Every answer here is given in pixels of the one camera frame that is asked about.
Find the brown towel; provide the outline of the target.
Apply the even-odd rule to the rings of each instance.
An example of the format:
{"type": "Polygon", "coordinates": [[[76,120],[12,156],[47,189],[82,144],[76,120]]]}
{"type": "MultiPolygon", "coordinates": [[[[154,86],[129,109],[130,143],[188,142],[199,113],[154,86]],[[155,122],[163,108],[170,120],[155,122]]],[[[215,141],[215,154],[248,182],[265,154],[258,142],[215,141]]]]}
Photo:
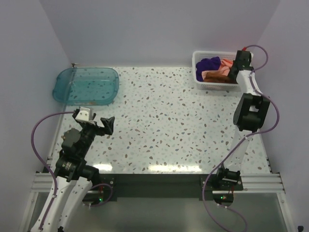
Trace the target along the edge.
{"type": "Polygon", "coordinates": [[[227,75],[223,75],[218,72],[208,72],[203,79],[206,83],[225,83],[225,84],[236,84],[237,82],[227,75]]]}

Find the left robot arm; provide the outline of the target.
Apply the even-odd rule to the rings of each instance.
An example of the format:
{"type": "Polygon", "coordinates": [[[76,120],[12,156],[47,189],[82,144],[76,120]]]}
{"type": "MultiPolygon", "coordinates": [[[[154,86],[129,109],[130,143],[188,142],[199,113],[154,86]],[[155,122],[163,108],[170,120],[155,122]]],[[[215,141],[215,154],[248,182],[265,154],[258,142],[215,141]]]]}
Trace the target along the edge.
{"type": "Polygon", "coordinates": [[[78,206],[89,190],[106,186],[113,193],[109,184],[101,182],[99,170],[86,164],[86,154],[96,136],[112,135],[114,117],[101,118],[100,127],[94,117],[75,121],[81,130],[72,128],[63,135],[63,142],[55,170],[50,171],[53,183],[45,205],[30,229],[32,232],[64,232],[78,206]]]}

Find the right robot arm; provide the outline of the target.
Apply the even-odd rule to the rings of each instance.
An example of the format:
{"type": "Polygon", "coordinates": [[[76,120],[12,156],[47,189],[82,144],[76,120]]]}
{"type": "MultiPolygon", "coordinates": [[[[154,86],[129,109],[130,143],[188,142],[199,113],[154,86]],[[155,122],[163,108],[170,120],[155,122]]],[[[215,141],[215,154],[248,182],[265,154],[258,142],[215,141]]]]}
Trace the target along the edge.
{"type": "Polygon", "coordinates": [[[235,133],[231,153],[219,164],[216,174],[210,175],[206,182],[211,190],[243,189],[240,177],[242,161],[251,136],[262,128],[268,112],[270,100],[262,95],[257,85],[251,61],[251,52],[244,49],[237,51],[228,74],[230,79],[238,83],[242,96],[233,116],[235,133]]]}

